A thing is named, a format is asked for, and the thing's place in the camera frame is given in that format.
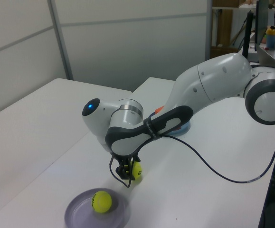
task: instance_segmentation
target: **white wall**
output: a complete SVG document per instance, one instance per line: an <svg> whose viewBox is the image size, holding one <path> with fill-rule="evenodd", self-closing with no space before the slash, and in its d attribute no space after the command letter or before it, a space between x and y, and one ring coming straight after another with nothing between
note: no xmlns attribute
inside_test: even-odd
<svg viewBox="0 0 275 228"><path fill-rule="evenodd" d="M0 0L0 111L65 78L46 0Z"/></svg>
<svg viewBox="0 0 275 228"><path fill-rule="evenodd" d="M134 91L205 60L207 0L57 0L77 81Z"/></svg>

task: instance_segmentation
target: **yellow object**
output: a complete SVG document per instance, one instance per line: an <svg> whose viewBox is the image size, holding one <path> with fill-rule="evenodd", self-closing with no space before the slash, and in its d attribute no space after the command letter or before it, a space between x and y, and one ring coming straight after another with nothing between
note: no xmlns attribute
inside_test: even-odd
<svg viewBox="0 0 275 228"><path fill-rule="evenodd" d="M112 206L112 198L106 191L98 191L92 197L92 207L99 213L107 212Z"/></svg>
<svg viewBox="0 0 275 228"><path fill-rule="evenodd" d="M140 178L142 175L142 167L138 161L135 161L133 164L132 175L134 176L135 179Z"/></svg>
<svg viewBox="0 0 275 228"><path fill-rule="evenodd" d="M275 35L275 29L272 29L272 28L267 29L266 34L267 35Z"/></svg>

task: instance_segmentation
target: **monitor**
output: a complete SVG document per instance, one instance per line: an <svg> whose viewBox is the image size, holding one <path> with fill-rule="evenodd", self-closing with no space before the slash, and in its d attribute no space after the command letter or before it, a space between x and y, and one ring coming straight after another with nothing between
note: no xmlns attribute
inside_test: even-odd
<svg viewBox="0 0 275 228"><path fill-rule="evenodd" d="M268 26L269 0L258 0L256 2L256 30L255 43L260 45Z"/></svg>
<svg viewBox="0 0 275 228"><path fill-rule="evenodd" d="M258 0L256 2L256 21L255 21L255 43L260 46L261 41L266 33L268 25L268 5L269 0ZM245 38L243 44L243 56L248 59L249 62L258 62L257 53L248 53L250 34L252 28L253 13L247 14Z"/></svg>

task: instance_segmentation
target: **white table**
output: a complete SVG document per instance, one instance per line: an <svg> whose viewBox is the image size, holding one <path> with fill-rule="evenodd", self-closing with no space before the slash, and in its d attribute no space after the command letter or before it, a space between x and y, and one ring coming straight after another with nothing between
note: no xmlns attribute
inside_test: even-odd
<svg viewBox="0 0 275 228"><path fill-rule="evenodd" d="M86 133L84 105L129 91L55 79L0 112L0 210Z"/></svg>
<svg viewBox="0 0 275 228"><path fill-rule="evenodd" d="M149 78L130 98L145 116L163 105L173 81ZM245 181L257 177L275 149L275 125L255 122L241 98L228 98L201 110L180 136L218 172ZM160 139L140 151L143 178L129 189L110 174L110 155L91 134L49 166L0 210L0 228L60 228L64 212L79 193L110 188L129 201L126 228L257 227L272 168L250 184L234 184L210 171L187 147Z"/></svg>

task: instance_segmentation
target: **black wire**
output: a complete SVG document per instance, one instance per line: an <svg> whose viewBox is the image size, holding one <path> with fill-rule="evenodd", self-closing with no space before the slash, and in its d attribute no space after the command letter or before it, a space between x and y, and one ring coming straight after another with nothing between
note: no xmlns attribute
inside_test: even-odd
<svg viewBox="0 0 275 228"><path fill-rule="evenodd" d="M254 179L247 180L247 181L232 180L232 179L229 179L229 178L223 176L222 174L218 173L217 171L215 171L215 170L205 161L205 159L203 159L203 157L202 157L202 156L201 156L192 146L190 146L188 143L186 143L186 142L184 142L183 140L178 139L178 138L176 138L176 137L174 137L174 136L171 136L171 135L161 135L161 136L162 136L162 137L167 137L167 138L172 138L172 139L174 139L174 140L176 140L176 141L179 141L179 142L181 142L182 144L188 146L191 150L193 150L193 151L198 155L198 157L208 166L208 168L211 169L211 171L213 171L216 175L220 176L221 178L223 178L223 179L225 179L225 180L227 180L227 181L233 182L233 183L247 184L247 183L252 183L252 182L254 182L254 181L256 181L256 180L262 178L262 177L267 173L267 171L270 169L270 167L271 167L271 165L272 165L272 163L274 162L274 159L275 159L275 151L274 151L274 154L273 154L273 156L272 156L272 158L271 158L271 160L270 160L269 165L266 167L266 169L264 170L264 172L263 172L261 175L259 175L258 177L254 178ZM141 149L144 145L148 144L148 143L151 142L151 141L152 141L152 139L148 139L148 140L146 140L142 145L140 145L140 146L136 149L136 151L135 151L136 154L138 154L138 152L140 151L140 149ZM130 187L130 185L131 185L131 180L132 180L133 165L134 165L134 161L135 161L135 160L133 159L132 164L130 164L130 162L129 162L129 170L130 170L129 184L126 184L125 182L123 182L122 180L120 180L119 178L117 178L117 177L114 175L114 173L113 173L113 171L112 171L112 163L113 163L113 160L114 160L114 155L112 156L112 158L111 158L111 160L110 160L110 164L109 164L109 168L110 168L110 172L111 172L112 176L113 176L115 179L117 179L120 183L122 183L125 187L127 187L127 188Z"/></svg>
<svg viewBox="0 0 275 228"><path fill-rule="evenodd" d="M135 160L133 159L132 165L130 165L130 162L129 162L129 170L130 170L129 184L126 184L125 182L123 182L121 179L117 178L117 177L114 175L114 173L113 173L113 171L112 171L112 163L113 163L113 160L114 160L114 155L112 155L112 158L111 158L110 164L109 164L109 169L110 169L110 172L111 172L112 176L113 176L115 179L117 179L120 183L122 183L124 186L126 186L127 188L129 188L130 185L131 185L132 170L133 170L133 165L134 165L134 161L135 161Z"/></svg>
<svg viewBox="0 0 275 228"><path fill-rule="evenodd" d="M238 46L238 50L240 51L240 49L242 48L242 43L244 42L244 40L245 40L245 37L242 39L242 41L240 42L240 45Z"/></svg>
<svg viewBox="0 0 275 228"><path fill-rule="evenodd" d="M241 31L243 31L242 28L243 28L243 26L245 25L245 22L246 22L246 21L247 21L247 17L245 18L245 20L244 20L244 22L243 22L243 24L242 24L242 27L241 27L240 30L238 31L238 35L241 33ZM234 46L234 44L235 44L235 42L236 42L236 40L237 40L237 38L238 38L238 35L237 35L236 39L233 41L232 46Z"/></svg>
<svg viewBox="0 0 275 228"><path fill-rule="evenodd" d="M218 173L217 171L215 171L215 170L205 161L205 159L203 159L202 156L201 156L192 146L190 146L188 143L184 142L183 140L180 140L180 139L178 139L178 138L175 138L175 137L173 137L173 136L171 136L171 135L162 135L162 137L168 137L168 138L175 139L176 141L179 141L179 142L181 142L182 144L188 146L190 149L192 149L192 150L198 155L198 157L199 157L199 158L208 166L208 168L211 169L216 175L218 175L218 176L220 176L221 178L224 178L224 179L226 179L226 180L228 180L228 181L230 181L230 182L238 183L238 184L252 183L252 182L254 182L254 181L260 179L261 177L263 177L263 176L267 173L267 171L269 170L269 168L271 167L271 165L272 165L272 163L274 162L274 159L275 159L275 152L274 152L274 154L273 154L273 156L272 156L272 158L271 158L271 161L270 161L269 165L267 166L267 168L264 170L264 172L263 172L261 175L259 175L258 177L254 178L254 179L251 179L251 180L247 180L247 181L237 181L237 180L229 179L229 178L223 176L222 174Z"/></svg>
<svg viewBox="0 0 275 228"><path fill-rule="evenodd" d="M136 151L134 152L135 154L138 154L138 152L141 150L141 148L145 145L147 145L149 142L153 141L152 138L146 140L143 144L141 144L137 149ZM110 173L112 174L112 176L117 179L120 183L122 183L124 186L126 186L127 188L130 187L131 185L131 180L132 180L132 171L133 171L133 165L134 165L134 162L135 162L135 159L133 158L132 160L132 164L129 162L129 170L130 170L130 173L129 173L129 184L126 184L125 182L123 182L121 179L117 178L113 171L112 171L112 163L113 163L113 160L114 160L114 155L112 155L112 158L110 160L110 163L109 163L109 169L110 169Z"/></svg>

